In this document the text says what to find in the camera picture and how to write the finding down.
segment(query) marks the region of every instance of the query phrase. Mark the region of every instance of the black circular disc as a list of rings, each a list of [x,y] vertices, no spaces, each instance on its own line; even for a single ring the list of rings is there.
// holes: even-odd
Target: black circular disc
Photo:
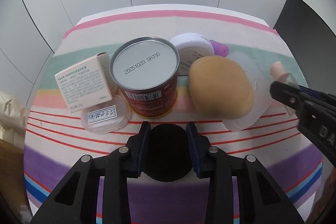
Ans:
[[[175,124],[160,124],[149,135],[144,172],[152,179],[169,182],[183,178],[192,168],[188,136]]]

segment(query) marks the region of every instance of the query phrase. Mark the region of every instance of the brown potato-shaped object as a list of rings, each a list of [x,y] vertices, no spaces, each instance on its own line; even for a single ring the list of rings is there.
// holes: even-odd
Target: brown potato-shaped object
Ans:
[[[253,107],[252,86],[242,67],[221,56],[196,60],[188,75],[196,109],[208,117],[236,119]]]

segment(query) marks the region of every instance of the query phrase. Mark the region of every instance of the metal rim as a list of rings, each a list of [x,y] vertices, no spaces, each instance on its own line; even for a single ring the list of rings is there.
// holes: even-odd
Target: metal rim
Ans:
[[[151,86],[150,88],[145,88],[145,89],[132,89],[132,88],[129,88],[127,86],[124,86],[122,84],[119,83],[119,81],[116,80],[114,74],[113,74],[113,64],[115,62],[115,60],[118,58],[118,56],[128,47],[134,45],[134,44],[137,44],[137,43],[141,43],[141,42],[144,42],[144,41],[157,41],[157,42],[161,42],[167,46],[169,46],[173,51],[174,53],[176,54],[176,57],[177,57],[177,64],[176,64],[176,68],[174,70],[174,72],[165,80],[163,81],[162,83],[159,83],[158,85],[155,85],[155,86]],[[120,87],[120,88],[123,88],[124,90],[151,90],[151,89],[155,89],[157,87],[159,87],[160,85],[162,85],[163,83],[165,83],[168,79],[172,78],[172,76],[174,76],[175,74],[178,73],[179,71],[179,65],[180,65],[180,55],[179,55],[179,52],[177,51],[176,47],[171,43],[169,42],[168,40],[166,39],[163,39],[163,38],[160,38],[160,37],[139,37],[139,38],[136,38],[136,39],[133,39],[133,40],[130,40],[129,42],[123,44],[121,47],[119,47],[115,52],[114,54],[112,55],[112,58],[110,60],[110,75],[113,79],[114,82],[117,83],[117,85]]]

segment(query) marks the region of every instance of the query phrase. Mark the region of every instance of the small box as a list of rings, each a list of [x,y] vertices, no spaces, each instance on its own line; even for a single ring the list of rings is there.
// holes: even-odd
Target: small box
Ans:
[[[113,99],[118,86],[111,77],[109,65],[109,54],[101,52],[55,75],[71,113]]]

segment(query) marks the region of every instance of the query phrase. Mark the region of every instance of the can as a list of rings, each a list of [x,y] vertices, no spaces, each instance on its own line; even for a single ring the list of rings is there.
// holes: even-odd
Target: can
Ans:
[[[175,103],[179,62],[179,52],[169,41],[140,37],[117,49],[110,73],[134,112],[159,118]]]

